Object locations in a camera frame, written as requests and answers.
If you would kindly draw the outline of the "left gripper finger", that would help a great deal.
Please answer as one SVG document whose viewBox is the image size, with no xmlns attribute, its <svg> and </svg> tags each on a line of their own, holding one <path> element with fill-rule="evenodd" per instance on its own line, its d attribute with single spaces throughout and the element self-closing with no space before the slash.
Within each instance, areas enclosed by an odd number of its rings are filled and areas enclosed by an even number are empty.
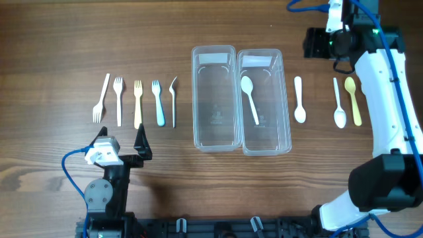
<svg viewBox="0 0 423 238">
<path fill-rule="evenodd" d="M 96 135 L 96 137 L 94 138 L 94 140 L 93 140 L 93 141 L 92 141 L 89 145 L 90 145 L 90 146 L 93 146 L 97 138 L 99 138 L 99 137 L 101 137 L 101 136 L 107 136 L 107 135 L 108 135 L 108 128 L 107 128 L 106 126 L 103 126 L 103 127 L 100 129 L 99 133 L 98 133 L 98 134 Z"/>
<path fill-rule="evenodd" d="M 140 124 L 139 128 L 137 129 L 134 149 L 137 151 L 139 155 L 151 155 L 151 148 L 149 146 L 143 124 Z"/>
</svg>

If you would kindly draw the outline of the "white wide-handled spoon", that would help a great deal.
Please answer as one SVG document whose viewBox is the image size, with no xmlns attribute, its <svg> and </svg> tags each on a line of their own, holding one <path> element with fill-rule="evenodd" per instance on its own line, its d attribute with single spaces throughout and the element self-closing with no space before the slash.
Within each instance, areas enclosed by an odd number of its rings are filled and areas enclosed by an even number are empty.
<svg viewBox="0 0 423 238">
<path fill-rule="evenodd" d="M 297 107 L 294 111 L 294 117 L 299 123 L 304 123 L 306 120 L 306 111 L 302 104 L 302 78 L 296 76 L 294 78 L 294 87 L 297 99 Z"/>
</svg>

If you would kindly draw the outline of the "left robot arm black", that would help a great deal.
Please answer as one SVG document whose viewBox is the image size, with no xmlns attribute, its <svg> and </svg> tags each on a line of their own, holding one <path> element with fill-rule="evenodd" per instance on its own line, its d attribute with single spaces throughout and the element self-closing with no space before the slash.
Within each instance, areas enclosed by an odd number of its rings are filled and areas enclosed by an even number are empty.
<svg viewBox="0 0 423 238">
<path fill-rule="evenodd" d="M 142 168 L 153 156 L 143 124 L 138 126 L 134 149 L 135 154 L 119 155 L 120 145 L 106 127 L 86 149 L 87 163 L 103 169 L 104 175 L 90 182 L 83 193 L 87 217 L 82 237 L 147 237 L 135 214 L 126 211 L 130 170 Z"/>
</svg>

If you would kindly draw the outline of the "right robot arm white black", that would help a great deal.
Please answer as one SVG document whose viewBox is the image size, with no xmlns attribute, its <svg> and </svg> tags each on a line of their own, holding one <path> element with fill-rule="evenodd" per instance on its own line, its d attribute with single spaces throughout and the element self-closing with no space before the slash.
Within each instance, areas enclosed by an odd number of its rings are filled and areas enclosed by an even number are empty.
<svg viewBox="0 0 423 238">
<path fill-rule="evenodd" d="M 381 26 L 377 1 L 329 1 L 325 28 L 310 28 L 306 58 L 348 61 L 367 101 L 373 157 L 355 168 L 348 189 L 313 213 L 320 232 L 337 235 L 382 214 L 422 203 L 422 129 L 408 89 L 401 31 Z"/>
</svg>

